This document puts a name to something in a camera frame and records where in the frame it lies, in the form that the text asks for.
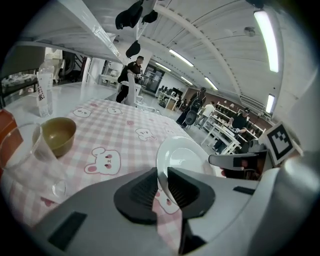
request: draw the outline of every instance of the clear plastic cup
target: clear plastic cup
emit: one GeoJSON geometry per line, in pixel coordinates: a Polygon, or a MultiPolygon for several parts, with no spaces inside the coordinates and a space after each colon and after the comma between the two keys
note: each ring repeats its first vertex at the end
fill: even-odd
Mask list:
{"type": "Polygon", "coordinates": [[[71,195],[66,172],[38,123],[16,127],[3,139],[0,167],[16,182],[53,202],[62,203],[71,195]]]}

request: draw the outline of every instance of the pink gingham tablecloth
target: pink gingham tablecloth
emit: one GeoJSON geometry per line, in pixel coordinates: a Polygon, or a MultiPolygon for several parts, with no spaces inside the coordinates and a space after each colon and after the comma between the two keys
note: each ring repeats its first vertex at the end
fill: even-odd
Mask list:
{"type": "MultiPolygon", "coordinates": [[[[72,149],[59,159],[77,191],[94,183],[156,166],[160,144],[172,136],[190,138],[168,117],[117,102],[92,99],[66,117],[77,130],[72,149]]],[[[182,213],[159,187],[153,202],[159,235],[178,250],[182,213]]],[[[57,204],[14,182],[10,208],[21,223],[35,225],[57,204]]]]}

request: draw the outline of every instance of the white plate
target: white plate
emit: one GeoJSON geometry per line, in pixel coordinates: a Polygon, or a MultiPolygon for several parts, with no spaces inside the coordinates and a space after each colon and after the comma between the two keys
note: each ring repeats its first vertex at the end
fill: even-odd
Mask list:
{"type": "Polygon", "coordinates": [[[222,177],[221,169],[208,162],[209,155],[193,140],[174,136],[168,137],[156,153],[156,168],[159,183],[165,194],[173,201],[168,189],[168,167],[183,168],[188,171],[222,177]]]}

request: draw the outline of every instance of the white ceiling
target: white ceiling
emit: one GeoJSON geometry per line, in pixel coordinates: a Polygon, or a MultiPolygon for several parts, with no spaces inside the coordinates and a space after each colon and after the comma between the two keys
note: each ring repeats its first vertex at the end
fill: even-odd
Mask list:
{"type": "MultiPolygon", "coordinates": [[[[117,30],[115,19],[136,0],[73,2],[85,3],[109,36],[115,34],[119,41],[135,41],[136,28],[117,30]]],[[[145,1],[148,6],[144,13],[151,10],[152,2],[145,1]]],[[[219,89],[219,95],[239,104],[243,104],[240,96],[246,96],[265,106],[268,95],[275,95],[281,107],[274,107],[274,114],[280,118],[305,91],[304,81],[316,68],[306,37],[284,12],[264,8],[278,46],[279,72],[275,73],[269,70],[265,43],[254,18],[256,8],[245,0],[164,0],[157,1],[154,9],[159,13],[158,19],[146,26],[139,39],[141,47],[153,53],[152,60],[173,70],[177,77],[183,76],[197,87],[217,94],[205,81],[204,77],[208,77],[219,89]],[[254,27],[255,36],[246,36],[245,27],[254,27]],[[174,57],[169,49],[184,56],[194,67],[174,57]]],[[[91,57],[121,61],[123,56],[108,51],[73,13],[72,8],[66,11],[61,4],[52,3],[22,33],[20,44],[54,45],[91,57]]]]}

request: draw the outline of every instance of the person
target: person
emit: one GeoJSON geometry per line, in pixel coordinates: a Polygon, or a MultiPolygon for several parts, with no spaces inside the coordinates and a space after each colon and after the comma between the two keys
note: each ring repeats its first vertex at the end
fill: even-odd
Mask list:
{"type": "MultiPolygon", "coordinates": [[[[229,119],[229,126],[232,126],[233,129],[235,129],[236,136],[237,134],[242,134],[246,132],[246,126],[248,125],[249,121],[247,120],[247,117],[249,116],[250,109],[246,107],[244,109],[243,113],[237,113],[235,114],[235,117],[231,117],[229,119]]],[[[228,137],[226,135],[222,135],[223,138],[227,139],[228,137]]],[[[216,155],[221,154],[221,152],[227,147],[226,144],[222,142],[221,139],[219,139],[212,148],[216,155]]]]}
{"type": "MultiPolygon", "coordinates": [[[[138,56],[136,61],[130,62],[127,66],[125,66],[118,77],[118,83],[123,81],[128,81],[128,73],[134,75],[134,81],[137,83],[139,79],[142,77],[142,68],[141,65],[144,63],[144,57],[138,56]]],[[[127,97],[129,92],[129,86],[123,85],[121,87],[121,91],[116,97],[116,102],[121,103],[125,97],[127,97]]]]}
{"type": "Polygon", "coordinates": [[[180,125],[182,128],[185,128],[187,126],[186,123],[185,123],[185,120],[186,120],[188,112],[190,111],[190,106],[193,103],[193,101],[195,101],[196,99],[199,98],[202,101],[202,105],[205,104],[205,101],[206,101],[205,93],[206,93],[206,88],[202,87],[200,89],[200,91],[195,92],[192,95],[192,97],[190,98],[190,100],[189,100],[189,102],[187,104],[187,107],[184,109],[184,111],[182,112],[180,117],[176,120],[176,123],[178,125],[180,125]]]}
{"type": "Polygon", "coordinates": [[[200,121],[202,120],[201,125],[199,126],[199,129],[201,129],[202,127],[204,127],[204,124],[206,123],[206,121],[208,120],[208,118],[210,117],[211,113],[213,113],[215,111],[215,102],[211,101],[210,104],[207,104],[204,107],[204,111],[202,113],[202,115],[197,119],[197,121],[195,121],[194,125],[197,126],[200,121]]]}

